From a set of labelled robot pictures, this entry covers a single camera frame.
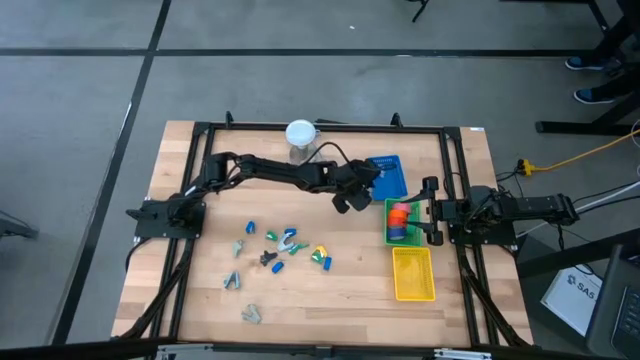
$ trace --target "wooden table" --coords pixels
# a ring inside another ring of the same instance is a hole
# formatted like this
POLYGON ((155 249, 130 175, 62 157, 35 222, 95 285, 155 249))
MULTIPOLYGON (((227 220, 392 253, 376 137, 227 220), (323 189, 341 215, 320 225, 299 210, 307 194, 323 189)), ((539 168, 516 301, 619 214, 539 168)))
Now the wooden table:
MULTIPOLYGON (((193 122, 167 123, 149 187, 151 198, 166 199, 179 191, 192 129, 193 122)), ((484 130, 461 131, 471 184, 495 187, 484 130)), ((425 176, 443 179, 435 135, 323 133, 320 141, 338 143, 350 158, 399 155, 409 194, 420 190, 425 176)), ((289 146, 284 133, 278 131, 219 130, 213 144, 213 152, 288 159, 289 146)), ((450 154, 455 157, 453 144, 450 154)), ((323 149, 322 155, 343 162, 331 147, 323 149)), ((198 156, 194 176, 199 171, 202 154, 198 156)), ((451 160, 455 171, 456 161, 451 160)), ((456 187, 457 194, 461 194, 460 184, 456 187)), ((440 188, 437 195, 444 199, 442 185, 440 188)), ((374 203, 362 212, 350 210, 341 215, 333 208, 331 196, 308 194, 290 185, 263 180, 248 180, 233 190, 207 195, 206 220, 195 246, 179 340, 469 346, 455 248, 446 240, 444 246, 430 247, 435 302, 398 302, 394 295, 391 247, 382 238, 383 206, 374 203), (255 235, 245 234, 249 220, 257 224, 255 235), (263 267, 259 262, 264 250, 275 251, 276 243, 265 240, 264 235, 267 230, 281 234, 287 227, 296 227, 297 239, 312 246, 295 256, 280 253, 278 260, 285 265, 274 275, 271 266, 263 267), (232 243, 238 239, 245 240, 245 247, 238 258, 233 258, 232 243), (333 257, 329 272, 310 260, 313 248, 320 244, 333 257), (239 271, 242 286, 226 290, 223 279, 234 270, 239 271), (241 319, 241 311, 251 303, 262 315, 260 325, 241 319)), ((113 326, 114 335, 131 327, 156 295, 167 243, 166 239, 153 239, 133 255, 113 326)), ((492 298, 518 334, 531 342, 513 258, 497 246, 485 246, 484 255, 492 298)), ((473 262, 470 250, 468 256, 473 262)), ((482 307, 477 300, 475 304, 481 339, 486 342, 482 307)), ((161 335, 168 332, 172 306, 167 308, 161 335)))

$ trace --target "gray floor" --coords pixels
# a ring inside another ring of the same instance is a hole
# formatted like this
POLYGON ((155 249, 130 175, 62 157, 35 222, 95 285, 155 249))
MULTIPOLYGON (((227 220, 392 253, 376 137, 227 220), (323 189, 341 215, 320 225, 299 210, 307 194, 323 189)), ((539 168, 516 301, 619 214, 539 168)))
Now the gray floor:
MULTIPOLYGON (((92 0, 54 7, 47 0, 0 0, 0 46, 146 47, 160 3, 92 0)), ((601 5, 613 22, 619 12, 611 3, 601 5)), ((411 25, 416 8, 399 0, 174 1, 160 47, 557 49, 588 48, 601 37, 584 5, 434 0, 411 25)), ((36 241, 0 241, 0 348, 45 341, 141 60, 0 58, 0 208, 42 231, 36 241)), ((562 62, 156 58, 70 341, 109 336, 135 226, 124 210, 139 206, 146 193, 165 121, 219 121, 230 110, 237 121, 322 117, 383 124, 397 111, 406 124, 485 127, 496 171, 508 171, 520 157, 545 165, 610 140, 534 132, 538 120, 589 121, 608 108, 571 98, 575 89, 606 78, 569 72, 562 62)), ((636 179, 638 155, 627 142, 525 179, 523 188, 530 195, 597 192, 636 179)), ((640 220, 636 208, 603 209, 572 229, 590 239, 620 232, 640 220)), ((556 239, 549 228, 535 236, 549 244, 556 239)), ((537 343, 570 349, 532 323, 537 343)))

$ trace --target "green object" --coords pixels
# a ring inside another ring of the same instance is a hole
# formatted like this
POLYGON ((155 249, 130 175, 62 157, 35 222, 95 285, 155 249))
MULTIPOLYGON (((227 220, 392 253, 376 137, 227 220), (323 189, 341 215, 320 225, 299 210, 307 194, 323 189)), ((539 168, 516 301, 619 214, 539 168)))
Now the green object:
MULTIPOLYGON (((389 236, 387 235, 389 211, 391 211, 393 204, 401 201, 401 199, 386 199, 384 201, 384 242, 389 246, 422 246, 422 230, 413 225, 407 226, 407 236, 405 236, 404 239, 398 241, 389 240, 389 236)), ((411 214, 409 214, 409 221, 420 221, 420 202, 414 202, 410 205, 411 214)))
POLYGON ((295 244, 293 245, 291 250, 289 250, 289 255, 295 255, 298 252, 298 250, 304 249, 306 247, 309 247, 309 244, 295 244))
POLYGON ((265 236, 265 239, 271 240, 271 241, 278 241, 278 235, 273 231, 267 231, 267 236, 265 236))
POLYGON ((311 254, 311 260, 317 262, 318 264, 322 264, 324 262, 324 256, 322 256, 322 253, 318 250, 314 251, 313 254, 311 254))

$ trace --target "yellow bin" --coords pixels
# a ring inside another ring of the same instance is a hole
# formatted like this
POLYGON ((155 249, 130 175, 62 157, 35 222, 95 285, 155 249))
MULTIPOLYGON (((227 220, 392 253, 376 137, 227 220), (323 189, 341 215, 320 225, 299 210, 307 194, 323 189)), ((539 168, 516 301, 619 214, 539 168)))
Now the yellow bin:
POLYGON ((435 301, 429 248, 393 248, 393 280, 398 301, 435 301))

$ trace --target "blue bin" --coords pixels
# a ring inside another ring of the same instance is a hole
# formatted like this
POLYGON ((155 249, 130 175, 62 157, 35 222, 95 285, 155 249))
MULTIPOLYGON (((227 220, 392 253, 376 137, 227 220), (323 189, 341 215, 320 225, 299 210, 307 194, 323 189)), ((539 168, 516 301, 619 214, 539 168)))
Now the blue bin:
POLYGON ((380 176, 373 180, 373 200, 384 201, 407 196, 407 183, 404 181, 398 155, 377 156, 369 160, 382 170, 380 176))

